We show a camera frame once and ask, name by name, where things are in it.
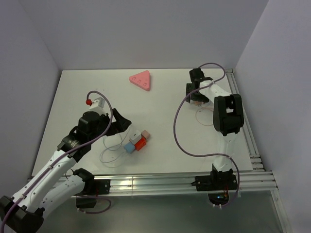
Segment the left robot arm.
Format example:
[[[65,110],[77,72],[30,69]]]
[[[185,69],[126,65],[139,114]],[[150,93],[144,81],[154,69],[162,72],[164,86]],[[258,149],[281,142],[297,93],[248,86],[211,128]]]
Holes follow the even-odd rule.
[[[95,141],[122,133],[132,124],[116,109],[111,113],[111,116],[94,111],[83,113],[45,166],[13,196],[1,197],[1,232],[9,226],[17,233],[35,233],[58,205],[73,195],[94,190],[94,175],[83,168],[75,170],[63,184],[54,185],[91,150]]]

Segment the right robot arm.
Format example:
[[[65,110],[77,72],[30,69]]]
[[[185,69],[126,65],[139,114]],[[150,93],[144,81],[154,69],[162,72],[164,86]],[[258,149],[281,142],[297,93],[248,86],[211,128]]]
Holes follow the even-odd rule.
[[[186,84],[186,102],[213,104],[213,127],[219,133],[219,140],[212,170],[218,173],[210,177],[210,183],[215,189],[221,189],[227,183],[227,177],[221,172],[232,169],[233,143],[244,125],[242,98],[219,87],[211,77],[205,77],[200,68],[190,70],[189,74],[191,82]]]

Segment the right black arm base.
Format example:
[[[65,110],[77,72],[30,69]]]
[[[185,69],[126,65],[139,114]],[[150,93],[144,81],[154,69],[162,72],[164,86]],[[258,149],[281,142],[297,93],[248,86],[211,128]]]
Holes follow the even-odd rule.
[[[209,193],[208,198],[212,204],[223,205],[229,202],[229,191],[237,190],[238,183],[235,175],[207,175],[195,176],[195,180],[191,183],[195,186],[196,191],[216,191]]]

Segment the orange pink charger plug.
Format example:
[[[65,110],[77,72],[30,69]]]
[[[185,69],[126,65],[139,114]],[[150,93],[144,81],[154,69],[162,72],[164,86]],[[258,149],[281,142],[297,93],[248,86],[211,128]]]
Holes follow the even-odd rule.
[[[198,102],[198,101],[195,101],[195,102],[194,102],[194,105],[195,105],[195,106],[198,106],[198,107],[202,107],[203,104],[204,104],[203,102]]]

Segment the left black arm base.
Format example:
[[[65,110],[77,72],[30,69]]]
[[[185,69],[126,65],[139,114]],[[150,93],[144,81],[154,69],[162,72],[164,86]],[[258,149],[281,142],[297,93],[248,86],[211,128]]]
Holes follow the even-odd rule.
[[[83,190],[77,194],[76,207],[78,209],[93,209],[97,204],[97,197],[109,194],[110,179],[94,179],[85,184]]]

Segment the white charger plug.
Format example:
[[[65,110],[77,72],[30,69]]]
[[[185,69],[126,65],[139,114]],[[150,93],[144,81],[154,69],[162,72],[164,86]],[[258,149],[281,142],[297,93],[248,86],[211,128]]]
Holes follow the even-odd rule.
[[[129,136],[129,140],[132,144],[136,144],[139,140],[141,140],[141,132],[138,130],[135,130]]]

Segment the brown pink charger plug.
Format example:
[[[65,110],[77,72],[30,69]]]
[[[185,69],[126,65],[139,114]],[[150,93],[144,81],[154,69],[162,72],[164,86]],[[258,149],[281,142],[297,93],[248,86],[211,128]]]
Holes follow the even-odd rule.
[[[146,140],[148,140],[149,138],[150,138],[150,133],[147,131],[147,130],[143,130],[142,132],[141,132],[141,135],[146,139]]]

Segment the red cube socket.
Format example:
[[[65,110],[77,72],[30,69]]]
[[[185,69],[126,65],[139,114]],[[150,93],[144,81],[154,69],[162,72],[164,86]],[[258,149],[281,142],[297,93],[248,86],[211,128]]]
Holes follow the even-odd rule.
[[[136,144],[135,144],[135,149],[137,151],[140,151],[145,145],[146,145],[147,140],[142,137]]]

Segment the light blue charger plug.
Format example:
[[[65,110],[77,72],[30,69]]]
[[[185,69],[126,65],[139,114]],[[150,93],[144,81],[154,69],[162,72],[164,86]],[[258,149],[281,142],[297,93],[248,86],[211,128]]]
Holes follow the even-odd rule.
[[[123,148],[125,149],[125,151],[129,154],[133,153],[136,150],[136,147],[134,144],[132,144],[131,142],[128,142],[127,144],[125,144],[123,146]]]

